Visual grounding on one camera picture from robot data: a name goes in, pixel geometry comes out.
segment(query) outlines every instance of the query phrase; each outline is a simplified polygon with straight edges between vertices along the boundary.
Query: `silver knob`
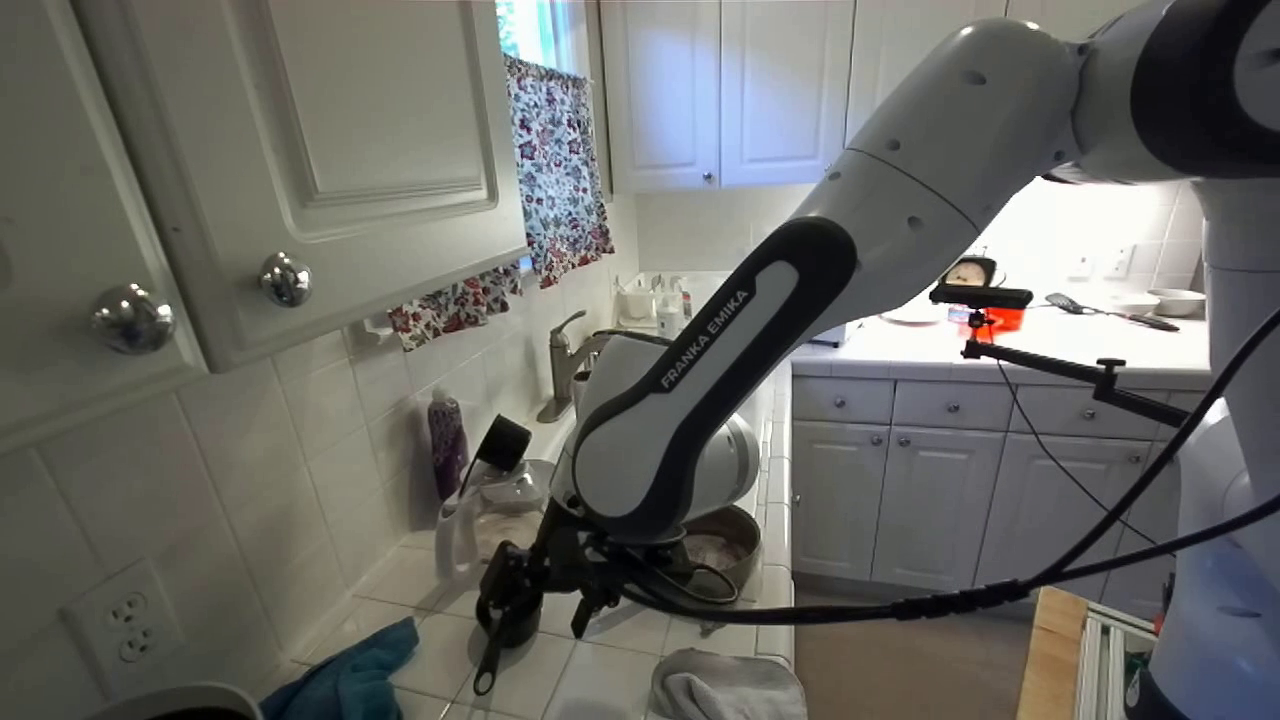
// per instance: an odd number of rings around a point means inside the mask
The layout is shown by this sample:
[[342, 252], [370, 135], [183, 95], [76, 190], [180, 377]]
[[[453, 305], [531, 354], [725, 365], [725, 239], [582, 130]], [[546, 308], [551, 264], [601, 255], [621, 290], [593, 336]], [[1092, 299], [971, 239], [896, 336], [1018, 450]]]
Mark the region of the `silver knob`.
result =
[[93, 330], [119, 354], [144, 354], [169, 345], [171, 308], [139, 282], [124, 282], [99, 297]]
[[257, 279], [285, 308], [298, 308], [310, 297], [310, 273], [297, 264], [286, 252], [268, 255]]

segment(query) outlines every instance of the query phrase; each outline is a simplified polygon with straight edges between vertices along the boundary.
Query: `red object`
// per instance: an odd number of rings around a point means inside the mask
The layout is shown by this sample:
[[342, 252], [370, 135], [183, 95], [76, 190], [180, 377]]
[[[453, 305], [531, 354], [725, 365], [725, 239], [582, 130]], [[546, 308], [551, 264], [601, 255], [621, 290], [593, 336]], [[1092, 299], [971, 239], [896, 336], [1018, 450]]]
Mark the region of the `red object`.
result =
[[1000, 330], [1025, 329], [1025, 308], [983, 308], [967, 317], [971, 341], [991, 345]]

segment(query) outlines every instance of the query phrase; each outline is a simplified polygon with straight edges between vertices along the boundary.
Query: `white drawer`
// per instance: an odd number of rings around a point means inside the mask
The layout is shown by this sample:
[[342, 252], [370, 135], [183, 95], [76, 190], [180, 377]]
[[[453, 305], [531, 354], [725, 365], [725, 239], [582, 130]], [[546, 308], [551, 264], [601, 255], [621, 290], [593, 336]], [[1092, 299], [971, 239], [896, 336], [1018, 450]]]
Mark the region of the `white drawer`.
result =
[[889, 422], [890, 383], [797, 380], [791, 410], [832, 422]]
[[[1157, 420], [1092, 399], [1089, 386], [1018, 386], [1016, 394], [1027, 420], [1036, 422], [1036, 433], [1043, 435], [1166, 435], [1170, 433]], [[1009, 426], [1025, 433], [1027, 422], [1018, 410], [1012, 410]]]
[[890, 422], [1009, 426], [1009, 390], [981, 383], [896, 383]]

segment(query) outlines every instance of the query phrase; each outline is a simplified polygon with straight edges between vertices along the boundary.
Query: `window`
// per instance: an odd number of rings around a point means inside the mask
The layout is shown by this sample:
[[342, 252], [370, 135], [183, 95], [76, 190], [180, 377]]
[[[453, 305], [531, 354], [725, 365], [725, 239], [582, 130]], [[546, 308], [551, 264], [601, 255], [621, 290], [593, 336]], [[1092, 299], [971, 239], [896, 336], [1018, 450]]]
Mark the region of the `window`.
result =
[[497, 0], [500, 46], [524, 63], [587, 70], [582, 0]]

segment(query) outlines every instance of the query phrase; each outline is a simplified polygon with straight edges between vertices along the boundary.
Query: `upper cabinet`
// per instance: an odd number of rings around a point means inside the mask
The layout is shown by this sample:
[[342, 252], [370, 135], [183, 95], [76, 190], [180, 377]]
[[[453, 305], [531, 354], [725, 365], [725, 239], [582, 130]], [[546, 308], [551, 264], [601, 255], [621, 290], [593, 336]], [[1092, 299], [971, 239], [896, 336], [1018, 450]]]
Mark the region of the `upper cabinet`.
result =
[[62, 0], [0, 2], [0, 450], [202, 371]]
[[885, 95], [941, 39], [983, 16], [1003, 16], [1003, 0], [858, 0], [853, 39], [849, 135], [863, 129]]
[[1145, 0], [1009, 0], [1009, 16], [1036, 19], [1043, 31], [1083, 44], [1095, 28], [1140, 2]]
[[813, 182], [839, 157], [853, 0], [605, 2], [625, 190]]
[[493, 2], [78, 10], [214, 367], [524, 249]]

